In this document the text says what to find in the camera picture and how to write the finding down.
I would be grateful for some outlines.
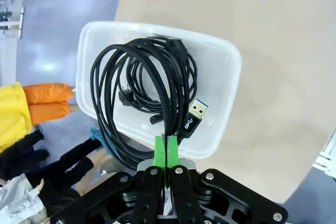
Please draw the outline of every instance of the orange pants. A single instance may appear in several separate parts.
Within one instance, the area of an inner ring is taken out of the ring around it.
[[[25,86],[32,125],[62,118],[70,113],[67,100],[72,97],[71,87],[65,83],[42,83]]]

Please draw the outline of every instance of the person in yellow shirt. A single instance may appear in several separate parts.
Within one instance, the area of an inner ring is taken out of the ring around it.
[[[0,87],[0,153],[31,132],[32,126],[78,111],[69,104],[72,88],[65,83],[20,83]]]

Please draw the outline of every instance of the black cable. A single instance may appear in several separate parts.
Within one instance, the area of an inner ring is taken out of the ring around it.
[[[100,65],[103,58],[113,50],[115,50],[114,53],[101,72]],[[157,68],[152,62],[154,58],[164,69],[170,97]],[[127,84],[130,89],[127,90],[127,95],[120,82],[120,75],[125,64],[127,65]],[[155,86],[159,101],[150,98],[143,86],[142,75],[144,70]],[[116,82],[112,89],[112,78],[115,74],[117,75]],[[178,39],[139,38],[125,45],[111,45],[105,48],[93,63],[90,88],[99,129],[105,146],[112,155],[131,169],[136,169],[139,162],[153,157],[153,151],[143,152],[129,146],[122,140],[117,131],[113,120],[117,87],[121,97],[125,98],[128,104],[135,109],[162,115],[164,136],[176,134],[179,137],[189,103],[196,95],[196,80],[196,63]],[[101,104],[102,98],[104,100],[104,111]],[[113,151],[111,146],[114,146],[117,151]]]

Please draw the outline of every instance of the yellow shirt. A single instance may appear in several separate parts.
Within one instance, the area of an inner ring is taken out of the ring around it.
[[[31,124],[20,83],[0,87],[0,153],[31,132]]]

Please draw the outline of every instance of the ss usb logo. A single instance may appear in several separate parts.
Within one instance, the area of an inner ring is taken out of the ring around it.
[[[187,121],[187,123],[185,124],[185,128],[186,130],[189,128],[189,124],[191,124],[193,122],[193,119],[191,118],[190,120]]]

